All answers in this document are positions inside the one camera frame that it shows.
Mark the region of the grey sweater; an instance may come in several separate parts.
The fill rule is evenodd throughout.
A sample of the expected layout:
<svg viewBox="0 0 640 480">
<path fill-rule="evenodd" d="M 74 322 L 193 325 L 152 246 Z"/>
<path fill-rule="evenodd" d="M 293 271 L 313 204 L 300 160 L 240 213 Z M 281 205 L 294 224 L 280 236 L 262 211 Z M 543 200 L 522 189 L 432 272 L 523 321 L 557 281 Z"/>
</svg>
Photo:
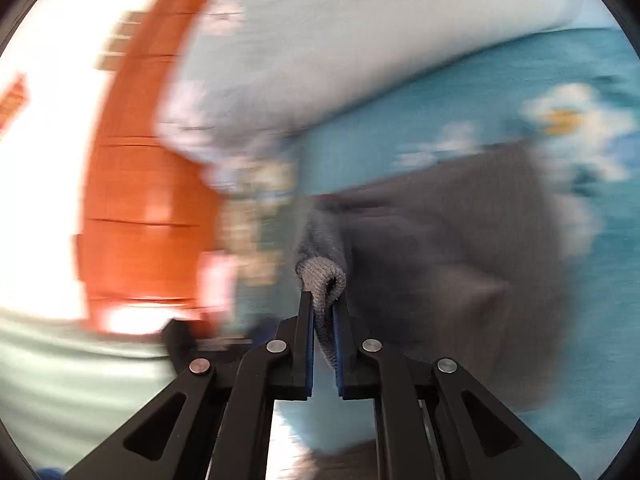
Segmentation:
<svg viewBox="0 0 640 480">
<path fill-rule="evenodd" d="M 411 359 L 456 360 L 514 408 L 551 388 L 566 309 L 560 237 L 525 143 L 318 197 L 295 271 L 329 363 L 344 299 L 379 340 Z"/>
</svg>

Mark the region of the pink checkered cloth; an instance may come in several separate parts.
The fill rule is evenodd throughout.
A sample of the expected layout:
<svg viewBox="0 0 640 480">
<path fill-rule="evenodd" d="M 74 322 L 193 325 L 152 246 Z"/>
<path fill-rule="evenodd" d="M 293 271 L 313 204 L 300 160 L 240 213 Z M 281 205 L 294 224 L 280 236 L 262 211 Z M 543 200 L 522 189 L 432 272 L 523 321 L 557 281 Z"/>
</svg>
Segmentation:
<svg viewBox="0 0 640 480">
<path fill-rule="evenodd" d="M 232 318 L 238 258 L 228 252 L 202 252 L 196 276 L 196 302 L 216 323 Z"/>
</svg>

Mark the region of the orange wooden headboard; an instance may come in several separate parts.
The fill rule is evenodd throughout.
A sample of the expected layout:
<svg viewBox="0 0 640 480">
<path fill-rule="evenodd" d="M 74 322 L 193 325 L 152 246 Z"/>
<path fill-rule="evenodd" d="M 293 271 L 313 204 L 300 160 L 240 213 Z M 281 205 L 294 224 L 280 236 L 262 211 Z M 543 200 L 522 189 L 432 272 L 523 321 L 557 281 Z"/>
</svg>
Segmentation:
<svg viewBox="0 0 640 480">
<path fill-rule="evenodd" d="M 198 304 L 198 268 L 219 246 L 222 197 L 194 162 L 154 134 L 168 76 L 207 0 L 155 0 L 125 42 L 91 145 L 76 236 L 87 325 L 152 334 L 172 318 L 198 336 L 216 314 Z"/>
</svg>

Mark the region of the light blue floral duvet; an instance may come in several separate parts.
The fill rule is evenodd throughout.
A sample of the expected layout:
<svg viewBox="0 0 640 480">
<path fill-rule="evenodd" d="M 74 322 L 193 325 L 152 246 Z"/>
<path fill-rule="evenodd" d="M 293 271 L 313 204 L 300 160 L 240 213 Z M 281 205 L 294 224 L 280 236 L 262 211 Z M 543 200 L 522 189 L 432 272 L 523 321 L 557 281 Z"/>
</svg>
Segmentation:
<svg viewBox="0 0 640 480">
<path fill-rule="evenodd" d="M 600 0 L 207 0 L 154 131 L 231 188 L 246 165 L 375 93 L 537 32 L 611 24 Z"/>
</svg>

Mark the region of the teal floral blanket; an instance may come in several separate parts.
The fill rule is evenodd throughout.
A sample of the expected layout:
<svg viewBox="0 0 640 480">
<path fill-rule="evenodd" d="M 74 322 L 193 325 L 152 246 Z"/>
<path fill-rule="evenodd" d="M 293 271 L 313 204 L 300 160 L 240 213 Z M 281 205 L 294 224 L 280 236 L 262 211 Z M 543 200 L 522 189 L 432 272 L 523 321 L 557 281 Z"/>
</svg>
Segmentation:
<svg viewBox="0 0 640 480">
<path fill-rule="evenodd" d="M 639 61 L 613 29 L 552 32 L 462 58 L 289 140 L 244 171 L 224 212 L 242 258 L 243 321 L 292 309 L 296 252 L 323 195 L 522 142 L 558 227 L 566 295 L 551 388 L 519 410 L 592 474 L 639 415 Z M 317 388 L 282 418 L 316 453 L 373 436 L 371 404 L 336 394 L 318 341 Z"/>
</svg>

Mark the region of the red wall decoration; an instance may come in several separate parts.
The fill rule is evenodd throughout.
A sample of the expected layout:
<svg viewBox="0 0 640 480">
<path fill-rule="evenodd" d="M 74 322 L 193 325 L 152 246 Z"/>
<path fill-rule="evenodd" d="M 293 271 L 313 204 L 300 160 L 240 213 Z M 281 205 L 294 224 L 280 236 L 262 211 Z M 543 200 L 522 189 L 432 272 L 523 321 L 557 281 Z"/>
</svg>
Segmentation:
<svg viewBox="0 0 640 480">
<path fill-rule="evenodd" d="M 23 74 L 18 74 L 9 87 L 3 91 L 0 102 L 0 129 L 6 130 L 8 125 L 28 100 L 26 78 Z"/>
</svg>

